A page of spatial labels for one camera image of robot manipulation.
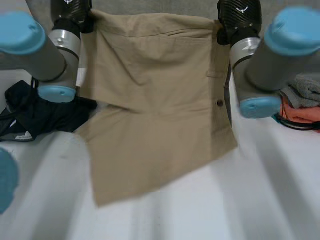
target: blue joint cap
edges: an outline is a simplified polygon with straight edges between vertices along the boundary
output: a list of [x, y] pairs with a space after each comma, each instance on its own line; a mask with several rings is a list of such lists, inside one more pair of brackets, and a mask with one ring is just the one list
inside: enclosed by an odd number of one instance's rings
[[280, 97], [267, 96], [241, 101], [239, 108], [241, 115], [247, 119], [264, 119], [280, 112], [281, 104]]
[[40, 86], [38, 87], [38, 95], [40, 98], [52, 103], [70, 103], [76, 97], [77, 91], [66, 86]]
[[0, 148], [0, 214], [3, 214], [14, 200], [19, 183], [19, 170], [13, 157]]
[[320, 11], [288, 7], [281, 11], [264, 34], [265, 44], [282, 56], [300, 57], [320, 50]]
[[0, 50], [12, 55], [29, 55], [46, 42], [43, 27], [23, 11], [11, 11], [0, 16]]

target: button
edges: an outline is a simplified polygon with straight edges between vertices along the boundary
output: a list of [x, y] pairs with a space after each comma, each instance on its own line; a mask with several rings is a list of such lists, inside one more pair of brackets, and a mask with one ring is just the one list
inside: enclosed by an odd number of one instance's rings
[[218, 101], [216, 102], [216, 104], [217, 104], [219, 107], [223, 107], [223, 106], [224, 106], [224, 101], [218, 100]]

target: folded towel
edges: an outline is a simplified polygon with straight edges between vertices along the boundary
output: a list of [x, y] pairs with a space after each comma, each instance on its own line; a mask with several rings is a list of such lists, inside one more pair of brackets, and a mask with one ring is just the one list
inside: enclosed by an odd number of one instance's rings
[[320, 122], [320, 107], [294, 109], [289, 105], [288, 100], [283, 97], [279, 115], [295, 123], [312, 124]]
[[304, 98], [320, 102], [320, 73], [299, 74], [291, 86]]
[[281, 95], [288, 98], [295, 109], [320, 106], [320, 74], [299, 74]]

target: dark garment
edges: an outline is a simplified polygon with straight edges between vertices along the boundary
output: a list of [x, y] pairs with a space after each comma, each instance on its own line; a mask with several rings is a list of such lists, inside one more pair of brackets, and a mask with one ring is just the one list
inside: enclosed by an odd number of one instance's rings
[[88, 121], [90, 113], [97, 108], [96, 101], [82, 97], [70, 103], [46, 101], [24, 81], [9, 88], [5, 98], [7, 109], [1, 116], [15, 112], [27, 101], [28, 104], [14, 118], [0, 121], [0, 141], [29, 142], [53, 131], [72, 133]]

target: khaki shorts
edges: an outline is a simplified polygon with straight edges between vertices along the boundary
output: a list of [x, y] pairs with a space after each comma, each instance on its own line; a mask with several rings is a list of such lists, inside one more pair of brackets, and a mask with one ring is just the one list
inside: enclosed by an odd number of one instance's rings
[[79, 95], [112, 106], [77, 134], [91, 154], [99, 206], [155, 191], [236, 147], [224, 104], [230, 47], [217, 43], [219, 24], [92, 14]]

